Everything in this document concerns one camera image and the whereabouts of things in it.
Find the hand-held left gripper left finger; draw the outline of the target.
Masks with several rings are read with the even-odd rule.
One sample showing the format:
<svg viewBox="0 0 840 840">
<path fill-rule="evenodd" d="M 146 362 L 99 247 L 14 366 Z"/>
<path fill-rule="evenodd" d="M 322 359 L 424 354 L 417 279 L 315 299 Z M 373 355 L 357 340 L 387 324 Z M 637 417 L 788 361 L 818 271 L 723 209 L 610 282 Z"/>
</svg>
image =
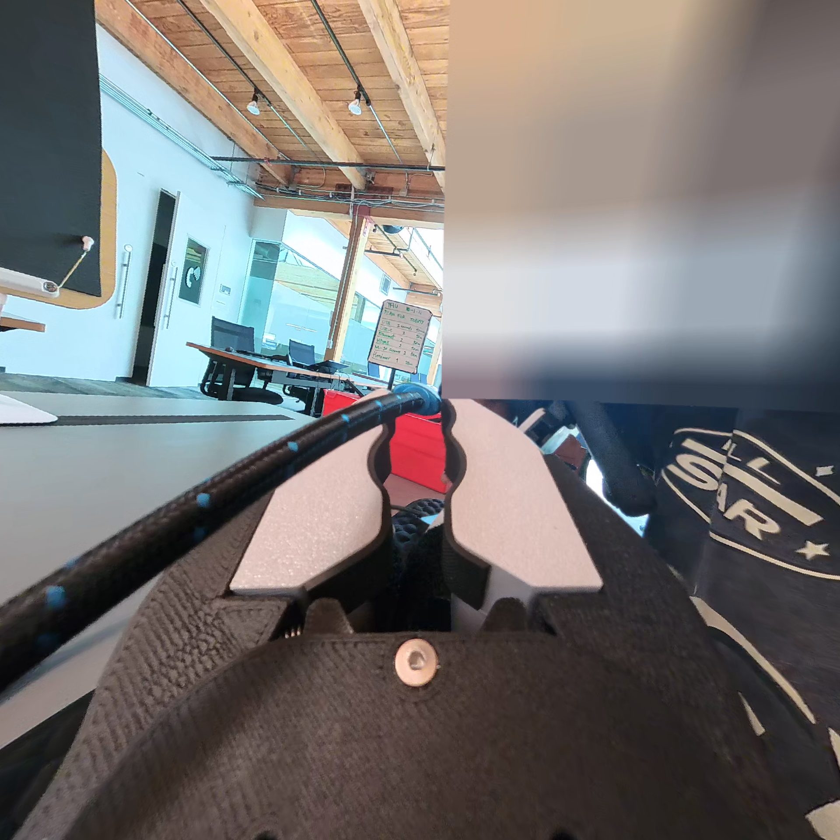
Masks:
<svg viewBox="0 0 840 840">
<path fill-rule="evenodd" d="M 378 595 L 393 574 L 393 427 L 341 444 L 273 493 L 229 584 L 237 595 Z"/>
</svg>

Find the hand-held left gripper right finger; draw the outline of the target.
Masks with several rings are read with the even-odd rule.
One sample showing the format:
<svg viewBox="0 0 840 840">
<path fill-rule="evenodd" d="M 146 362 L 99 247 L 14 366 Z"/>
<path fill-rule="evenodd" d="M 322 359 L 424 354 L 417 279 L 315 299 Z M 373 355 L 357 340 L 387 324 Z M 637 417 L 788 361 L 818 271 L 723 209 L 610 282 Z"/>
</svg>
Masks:
<svg viewBox="0 0 840 840">
<path fill-rule="evenodd" d="M 538 446 L 486 407 L 443 402 L 444 580 L 451 627 L 477 631 L 497 601 L 599 592 L 602 577 Z"/>
</svg>

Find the braided HDMI cable green plugs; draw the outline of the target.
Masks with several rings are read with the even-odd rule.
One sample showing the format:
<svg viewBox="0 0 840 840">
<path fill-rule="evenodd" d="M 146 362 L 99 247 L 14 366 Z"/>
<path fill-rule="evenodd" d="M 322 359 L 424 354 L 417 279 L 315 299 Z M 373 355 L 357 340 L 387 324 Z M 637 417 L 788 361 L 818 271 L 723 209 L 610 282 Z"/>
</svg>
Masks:
<svg viewBox="0 0 840 840">
<path fill-rule="evenodd" d="M 432 386 L 403 383 L 372 394 L 240 459 L 70 559 L 2 605 L 1 689 L 321 457 L 380 426 L 393 432 L 401 415 L 439 411 Z"/>
</svg>

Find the red plastic bin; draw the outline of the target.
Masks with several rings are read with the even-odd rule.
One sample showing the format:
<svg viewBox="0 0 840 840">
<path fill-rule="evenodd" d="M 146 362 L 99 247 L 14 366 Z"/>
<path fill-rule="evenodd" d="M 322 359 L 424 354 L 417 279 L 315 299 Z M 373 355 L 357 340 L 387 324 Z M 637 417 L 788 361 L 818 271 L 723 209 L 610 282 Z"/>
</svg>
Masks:
<svg viewBox="0 0 840 840">
<path fill-rule="evenodd" d="M 445 440 L 441 414 L 403 413 L 386 418 L 339 447 L 336 456 L 350 459 L 365 478 L 383 482 L 385 467 L 398 477 L 445 493 Z"/>
</svg>

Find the whiteboard on stand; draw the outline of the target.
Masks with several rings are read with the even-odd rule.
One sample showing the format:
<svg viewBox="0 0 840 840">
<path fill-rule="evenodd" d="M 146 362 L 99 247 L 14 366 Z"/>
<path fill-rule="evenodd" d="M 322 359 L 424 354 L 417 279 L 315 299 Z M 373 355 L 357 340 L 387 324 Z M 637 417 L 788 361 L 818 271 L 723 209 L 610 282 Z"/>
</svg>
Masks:
<svg viewBox="0 0 840 840">
<path fill-rule="evenodd" d="M 418 371 L 433 313 L 402 301 L 383 301 L 368 361 L 414 375 Z"/>
</svg>

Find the black office chair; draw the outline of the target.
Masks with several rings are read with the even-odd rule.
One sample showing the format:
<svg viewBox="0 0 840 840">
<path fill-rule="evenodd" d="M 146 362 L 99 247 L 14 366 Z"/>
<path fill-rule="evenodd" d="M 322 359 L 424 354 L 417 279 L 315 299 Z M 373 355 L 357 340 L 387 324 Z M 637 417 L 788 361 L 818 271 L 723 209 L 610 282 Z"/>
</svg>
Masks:
<svg viewBox="0 0 840 840">
<path fill-rule="evenodd" d="M 255 330 L 213 317 L 211 347 L 225 352 L 253 354 L 256 352 Z M 199 389 L 205 396 L 218 400 L 226 399 L 228 393 L 229 399 L 235 402 L 282 404 L 281 394 L 253 386 L 255 375 L 261 372 L 250 364 L 209 356 Z"/>
<path fill-rule="evenodd" d="M 288 361 L 290 365 L 297 368 L 314 371 L 313 365 L 316 364 L 314 346 L 290 339 Z M 319 399 L 319 389 L 325 384 L 329 384 L 329 381 L 311 374 L 289 374 L 288 377 L 290 380 L 306 382 L 312 385 L 312 387 L 289 384 L 282 386 L 282 391 L 285 396 L 293 396 L 304 402 L 304 413 L 312 415 L 313 408 Z"/>
</svg>

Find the long office desk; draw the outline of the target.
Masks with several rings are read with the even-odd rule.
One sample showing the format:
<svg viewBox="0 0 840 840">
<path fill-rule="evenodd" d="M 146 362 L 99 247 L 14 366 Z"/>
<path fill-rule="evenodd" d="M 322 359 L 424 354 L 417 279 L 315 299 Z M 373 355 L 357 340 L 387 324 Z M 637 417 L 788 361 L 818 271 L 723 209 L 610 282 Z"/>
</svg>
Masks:
<svg viewBox="0 0 840 840">
<path fill-rule="evenodd" d="M 260 394 L 267 392 L 269 383 L 280 385 L 284 396 L 301 399 L 308 406 L 310 414 L 318 407 L 319 394 L 322 392 L 349 388 L 351 393 L 362 396 L 365 392 L 389 386 L 386 381 L 362 374 L 311 371 L 290 363 L 258 358 L 235 350 L 215 349 L 194 342 L 187 342 L 186 347 L 200 351 L 209 359 L 199 385 L 201 392 L 224 402 L 234 400 L 236 374 L 239 371 L 252 371 L 263 382 Z"/>
</svg>

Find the dark door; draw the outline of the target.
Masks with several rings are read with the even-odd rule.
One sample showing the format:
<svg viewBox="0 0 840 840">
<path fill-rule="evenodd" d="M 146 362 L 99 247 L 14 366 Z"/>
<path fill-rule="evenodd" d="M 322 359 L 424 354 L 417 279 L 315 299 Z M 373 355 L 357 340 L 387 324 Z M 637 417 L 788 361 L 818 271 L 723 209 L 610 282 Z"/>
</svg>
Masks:
<svg viewBox="0 0 840 840">
<path fill-rule="evenodd" d="M 161 190 L 156 207 L 149 265 L 143 290 L 140 326 L 130 378 L 130 381 L 136 385 L 146 385 L 149 377 L 156 323 L 162 300 L 161 289 L 164 285 L 165 266 L 170 251 L 174 216 L 175 196 Z"/>
</svg>

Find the black board wooden edge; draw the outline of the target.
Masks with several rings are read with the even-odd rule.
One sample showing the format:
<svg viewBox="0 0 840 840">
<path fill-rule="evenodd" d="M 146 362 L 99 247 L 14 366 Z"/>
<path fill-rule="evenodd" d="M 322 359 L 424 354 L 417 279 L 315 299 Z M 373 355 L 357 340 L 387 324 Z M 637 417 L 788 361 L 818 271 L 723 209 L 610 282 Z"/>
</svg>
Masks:
<svg viewBox="0 0 840 840">
<path fill-rule="evenodd" d="M 76 310 L 117 284 L 117 176 L 102 147 L 95 3 L 1 2 L 1 265 L 61 281 Z"/>
</svg>

